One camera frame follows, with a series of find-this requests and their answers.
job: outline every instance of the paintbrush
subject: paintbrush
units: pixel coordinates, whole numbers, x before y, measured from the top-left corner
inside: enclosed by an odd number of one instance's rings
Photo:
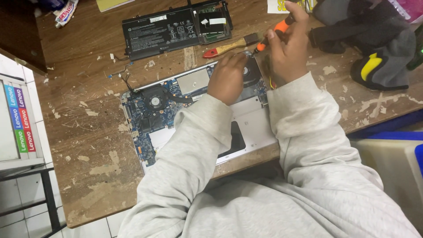
[[[225,52],[230,51],[231,49],[249,46],[249,45],[255,44],[259,41],[260,41],[260,39],[259,39],[257,33],[253,33],[253,34],[250,34],[248,36],[242,37],[241,39],[237,40],[236,42],[234,42],[232,44],[226,44],[226,45],[211,49],[211,50],[207,51],[206,53],[204,53],[203,58],[211,59],[211,58],[217,57],[219,55],[222,55]]]

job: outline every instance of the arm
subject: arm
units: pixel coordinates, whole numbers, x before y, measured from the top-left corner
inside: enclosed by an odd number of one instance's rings
[[[176,132],[138,185],[137,204],[122,221],[119,237],[182,233],[192,201],[213,175],[217,155],[231,147],[232,110],[227,105],[241,94],[247,58],[229,56],[217,64],[208,94],[177,113]]]
[[[363,233],[420,237],[401,208],[383,192],[377,172],[361,164],[358,151],[338,124],[341,115],[336,101],[318,89],[307,73],[308,17],[297,4],[287,1],[286,7],[297,20],[287,45],[282,49],[277,37],[268,38],[272,62],[279,64],[276,73],[287,84],[267,95],[271,127],[280,144],[280,165],[291,184],[284,192],[353,237]]]

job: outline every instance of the person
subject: person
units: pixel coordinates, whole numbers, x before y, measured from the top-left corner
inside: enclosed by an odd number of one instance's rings
[[[286,82],[267,92],[284,177],[205,190],[217,155],[230,148],[228,105],[243,89],[247,59],[227,55],[207,94],[176,115],[176,132],[141,180],[118,237],[420,237],[377,172],[361,164],[338,124],[339,106],[307,72],[308,15],[285,3],[297,21],[287,44],[266,34],[274,71]]]

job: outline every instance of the gray sweatshirt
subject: gray sweatshirt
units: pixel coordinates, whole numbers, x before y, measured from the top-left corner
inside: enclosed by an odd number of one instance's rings
[[[284,177],[208,189],[231,145],[231,109],[203,96],[175,118],[176,132],[141,180],[119,237],[421,237],[361,164],[338,124],[339,106],[310,73],[268,91]]]

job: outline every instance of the hand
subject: hand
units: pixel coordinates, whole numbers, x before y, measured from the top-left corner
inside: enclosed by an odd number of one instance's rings
[[[244,89],[242,75],[247,61],[248,56],[244,53],[234,55],[228,52],[214,67],[207,94],[228,106],[232,105]]]
[[[282,45],[280,38],[273,30],[268,30],[264,37],[269,39],[272,49],[273,71],[282,77],[285,82],[275,82],[276,85],[283,85],[292,82],[307,74],[307,44],[306,35],[308,14],[296,3],[285,1],[288,11],[294,15],[293,23],[285,32],[287,43]]]

